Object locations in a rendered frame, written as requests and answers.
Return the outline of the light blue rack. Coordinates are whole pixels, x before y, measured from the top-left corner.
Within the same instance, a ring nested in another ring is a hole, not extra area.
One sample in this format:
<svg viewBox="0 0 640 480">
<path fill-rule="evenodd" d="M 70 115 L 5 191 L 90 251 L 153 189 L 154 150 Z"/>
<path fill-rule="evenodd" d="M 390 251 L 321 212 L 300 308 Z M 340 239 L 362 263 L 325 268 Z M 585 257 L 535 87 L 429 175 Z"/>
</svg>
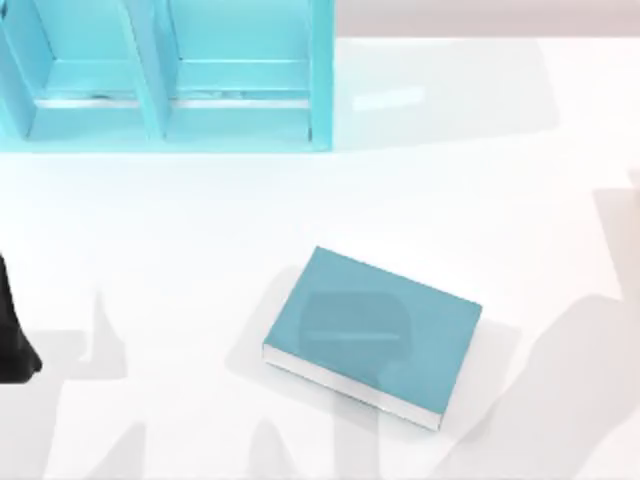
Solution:
<svg viewBox="0 0 640 480">
<path fill-rule="evenodd" d="M 333 146 L 336 0 L 0 0 L 0 152 Z"/>
</svg>

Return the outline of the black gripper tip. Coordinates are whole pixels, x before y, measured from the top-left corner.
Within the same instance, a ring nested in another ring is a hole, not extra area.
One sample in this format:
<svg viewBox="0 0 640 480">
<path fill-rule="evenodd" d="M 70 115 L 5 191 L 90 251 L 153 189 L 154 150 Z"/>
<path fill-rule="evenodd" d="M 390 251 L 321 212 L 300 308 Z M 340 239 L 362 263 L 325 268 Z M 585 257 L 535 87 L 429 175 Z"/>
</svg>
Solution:
<svg viewBox="0 0 640 480">
<path fill-rule="evenodd" d="M 0 254 L 0 384 L 24 384 L 42 367 L 18 320 L 6 263 Z"/>
</svg>

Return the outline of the teal book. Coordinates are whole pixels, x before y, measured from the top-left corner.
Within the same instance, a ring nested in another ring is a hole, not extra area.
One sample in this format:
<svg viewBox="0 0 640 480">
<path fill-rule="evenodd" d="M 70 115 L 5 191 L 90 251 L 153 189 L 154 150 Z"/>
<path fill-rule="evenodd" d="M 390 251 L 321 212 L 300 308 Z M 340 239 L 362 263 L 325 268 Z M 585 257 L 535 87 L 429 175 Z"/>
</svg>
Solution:
<svg viewBox="0 0 640 480">
<path fill-rule="evenodd" d="M 474 301 L 317 247 L 262 357 L 437 431 L 481 315 Z"/>
</svg>

